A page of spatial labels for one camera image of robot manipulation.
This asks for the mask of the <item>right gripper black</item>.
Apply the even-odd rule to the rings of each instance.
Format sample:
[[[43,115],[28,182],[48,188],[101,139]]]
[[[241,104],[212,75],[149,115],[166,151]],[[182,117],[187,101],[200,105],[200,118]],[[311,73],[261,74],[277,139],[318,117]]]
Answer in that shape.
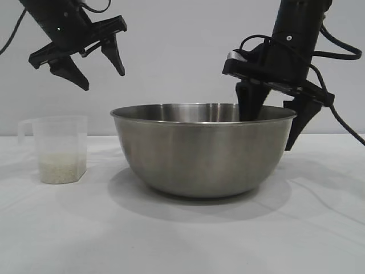
[[[271,90],[294,97],[283,102],[284,108],[296,112],[285,151],[290,151],[307,124],[322,109],[332,104],[334,96],[324,83],[315,85],[308,81],[311,61],[320,33],[312,30],[276,30],[272,36],[252,35],[263,41],[252,50],[243,46],[228,55],[223,74],[240,79],[236,84],[240,120],[256,120]]]

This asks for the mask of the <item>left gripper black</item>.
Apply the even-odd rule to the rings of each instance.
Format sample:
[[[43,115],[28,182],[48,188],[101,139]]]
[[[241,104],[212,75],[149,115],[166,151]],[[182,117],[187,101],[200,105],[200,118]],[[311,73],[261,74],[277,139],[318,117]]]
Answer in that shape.
[[[70,57],[80,53],[86,57],[97,47],[85,48],[93,43],[113,64],[120,76],[125,76],[117,45],[116,33],[127,30],[121,15],[92,22],[79,1],[21,1],[26,11],[51,39],[51,43],[32,53],[31,65],[38,69],[49,62],[50,73],[72,82],[84,91],[89,90],[89,81]]]

